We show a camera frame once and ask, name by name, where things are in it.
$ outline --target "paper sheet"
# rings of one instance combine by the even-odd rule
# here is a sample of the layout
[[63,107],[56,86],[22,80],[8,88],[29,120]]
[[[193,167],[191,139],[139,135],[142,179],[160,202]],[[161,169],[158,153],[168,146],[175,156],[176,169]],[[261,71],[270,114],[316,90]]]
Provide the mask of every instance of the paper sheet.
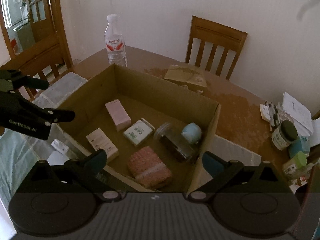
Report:
[[309,137],[310,147],[320,144],[320,118],[312,121],[313,134]]
[[299,123],[297,120],[293,119],[293,124],[297,129],[298,136],[309,137],[311,135],[311,132],[307,128],[305,128],[301,123]]
[[287,92],[283,94],[283,110],[288,113],[293,119],[303,125],[310,134],[313,133],[310,111],[301,104],[297,99],[290,96]]
[[218,135],[214,136],[210,151],[225,160],[241,161],[246,166],[259,166],[261,156]]

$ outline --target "bottle label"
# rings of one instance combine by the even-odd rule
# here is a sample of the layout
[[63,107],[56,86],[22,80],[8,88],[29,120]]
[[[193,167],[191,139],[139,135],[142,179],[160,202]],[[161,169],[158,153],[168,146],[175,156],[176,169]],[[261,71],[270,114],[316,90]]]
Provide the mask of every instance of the bottle label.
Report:
[[272,133],[271,139],[272,139],[273,144],[281,151],[290,145],[290,143],[286,142],[282,138],[280,131],[279,131],[279,127]]
[[122,39],[109,39],[106,45],[107,51],[123,50],[124,48]]
[[286,175],[293,174],[296,170],[297,170],[297,166],[295,163],[293,163],[289,167],[284,169],[284,174]]

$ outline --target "white container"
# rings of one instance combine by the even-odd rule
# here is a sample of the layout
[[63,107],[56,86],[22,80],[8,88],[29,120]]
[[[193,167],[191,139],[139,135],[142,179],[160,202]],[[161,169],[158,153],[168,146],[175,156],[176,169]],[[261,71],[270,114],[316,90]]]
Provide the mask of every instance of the white container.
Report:
[[108,26],[104,33],[108,52],[109,64],[127,66],[127,57],[125,54],[124,39],[121,31],[118,29],[118,20],[116,14],[110,14],[107,17]]

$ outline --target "glass jar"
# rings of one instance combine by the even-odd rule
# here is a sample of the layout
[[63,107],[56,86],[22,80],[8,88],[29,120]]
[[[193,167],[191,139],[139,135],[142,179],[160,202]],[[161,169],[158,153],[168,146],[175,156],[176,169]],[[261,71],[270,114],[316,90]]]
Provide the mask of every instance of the glass jar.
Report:
[[297,129],[289,120],[284,120],[271,134],[271,140],[275,147],[284,150],[298,138]]
[[168,122],[156,130],[154,138],[159,140],[179,162],[188,161],[196,154],[188,141]]

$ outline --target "wooden table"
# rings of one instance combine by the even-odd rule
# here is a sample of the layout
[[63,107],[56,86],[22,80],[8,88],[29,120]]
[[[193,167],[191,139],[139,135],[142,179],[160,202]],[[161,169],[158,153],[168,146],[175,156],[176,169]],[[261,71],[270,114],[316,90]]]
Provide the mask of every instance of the wooden table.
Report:
[[[126,53],[128,67],[160,78],[170,64],[185,64],[129,46]],[[107,51],[103,49],[74,66],[73,71],[90,79],[108,66]],[[271,161],[281,171],[289,156],[271,145],[269,123],[262,120],[259,108],[265,101],[215,74],[205,72],[205,78],[208,87],[203,95],[222,105],[216,134],[261,155],[262,160]]]

